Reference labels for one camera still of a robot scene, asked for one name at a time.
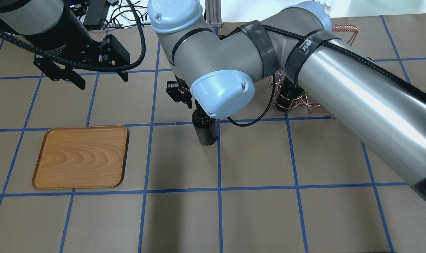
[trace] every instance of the black cylinder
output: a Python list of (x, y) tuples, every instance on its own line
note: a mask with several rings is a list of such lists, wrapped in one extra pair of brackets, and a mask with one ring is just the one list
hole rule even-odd
[(36, 47), (53, 55), (78, 62), (92, 58), (90, 53), (93, 48), (89, 47), (95, 46), (95, 41), (67, 6), (64, 6), (60, 20), (49, 30), (24, 37)]
[(303, 89), (298, 85), (295, 85), (288, 78), (284, 78), (282, 85), (279, 88), (279, 93), (275, 97), (275, 103), (277, 109), (280, 111), (286, 111), (290, 109), (291, 106), (298, 103), (296, 99), (302, 95)]
[(217, 139), (216, 119), (209, 117), (197, 100), (195, 100), (195, 104), (197, 109), (192, 113), (191, 119), (199, 142), (205, 146), (213, 145)]

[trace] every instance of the wooden tray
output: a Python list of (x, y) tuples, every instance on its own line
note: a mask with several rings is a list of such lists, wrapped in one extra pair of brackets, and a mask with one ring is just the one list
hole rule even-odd
[(121, 125), (53, 128), (44, 135), (36, 189), (115, 187), (124, 177), (128, 131)]

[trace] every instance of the copper wire stand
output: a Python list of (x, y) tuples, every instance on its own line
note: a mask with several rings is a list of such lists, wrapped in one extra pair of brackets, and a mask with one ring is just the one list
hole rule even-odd
[[(335, 24), (332, 27), (332, 31), (333, 32), (352, 32), (353, 34), (352, 34), (351, 38), (349, 39), (349, 41), (347, 42), (348, 45), (352, 45), (353, 42), (355, 41), (355, 38), (356, 38), (358, 32), (360, 31), (360, 29), (353, 24)], [(274, 99), (272, 101), (272, 104), (276, 105), (279, 108), (284, 109), (283, 115), (286, 115), (290, 110), (298, 107), (299, 105), (306, 106), (306, 109), (308, 110), (308, 114), (311, 114), (313, 112), (314, 108), (321, 106), (321, 104), (319, 104), (318, 102), (309, 102), (308, 97), (310, 96), (310, 94), (308, 94), (305, 91), (303, 91), (300, 94), (300, 96), (298, 96), (295, 99), (285, 98), (280, 93), (280, 88), (282, 87), (282, 85), (283, 85), (282, 81), (286, 76), (282, 75), (280, 73), (280, 71), (275, 72), (275, 76), (277, 78), (277, 80), (275, 80), (275, 84), (277, 85), (277, 91), (274, 95)], [(269, 86), (272, 85), (272, 77), (269, 79), (268, 85)], [(280, 104), (278, 104), (276, 99), (275, 99), (277, 96), (281, 96), (286, 101), (291, 101), (290, 106), (288, 108), (286, 108), (286, 107), (283, 107)]]

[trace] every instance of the tray rim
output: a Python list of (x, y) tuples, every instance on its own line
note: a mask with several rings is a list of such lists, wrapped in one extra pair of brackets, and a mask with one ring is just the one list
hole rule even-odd
[(34, 189), (74, 189), (71, 187), (39, 187), (36, 185), (36, 177), (37, 177), (37, 171), (39, 170), (38, 166), (40, 163), (40, 158), (42, 156), (42, 152), (44, 149), (44, 144), (47, 140), (47, 138), (54, 133), (55, 131), (86, 131), (88, 129), (92, 128), (98, 128), (101, 130), (102, 128), (120, 128), (121, 130), (125, 130), (126, 135), (126, 144), (124, 148), (124, 159), (122, 160), (122, 166), (121, 166), (121, 176), (117, 183), (114, 185), (108, 185), (108, 186), (97, 186), (97, 187), (76, 187), (76, 189), (98, 189), (98, 188), (114, 188), (121, 184), (121, 182), (124, 180), (124, 174), (125, 174), (125, 167), (126, 167), (126, 159), (127, 159), (127, 151), (128, 151), (128, 144), (129, 144), (129, 131), (128, 129), (123, 125), (99, 125), (99, 126), (82, 126), (82, 127), (74, 127), (74, 128), (50, 128), (46, 131), (44, 134), (43, 140), (41, 142), (41, 148), (39, 150), (38, 159), (36, 161), (36, 165), (34, 167), (33, 176), (31, 178), (31, 185)]

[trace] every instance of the black bracket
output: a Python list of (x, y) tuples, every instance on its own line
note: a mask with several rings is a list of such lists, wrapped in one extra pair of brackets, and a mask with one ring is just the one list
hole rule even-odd
[(168, 81), (166, 86), (166, 93), (173, 99), (174, 102), (182, 102), (187, 104), (189, 109), (192, 108), (192, 95), (189, 87), (184, 82)]
[(86, 81), (81, 78), (79, 74), (73, 71), (73, 68), (71, 67), (65, 67), (65, 69), (61, 69), (54, 62), (52, 62), (52, 60), (38, 56), (37, 54), (34, 56), (33, 64), (54, 82), (63, 79), (67, 82), (72, 82), (78, 88), (80, 88), (80, 90), (84, 90), (86, 88)]
[[(99, 43), (98, 48), (101, 50), (103, 63), (117, 66), (130, 64), (130, 53), (115, 36), (111, 34), (105, 36), (102, 42)], [(124, 82), (128, 82), (127, 71), (118, 71), (116, 73)]]

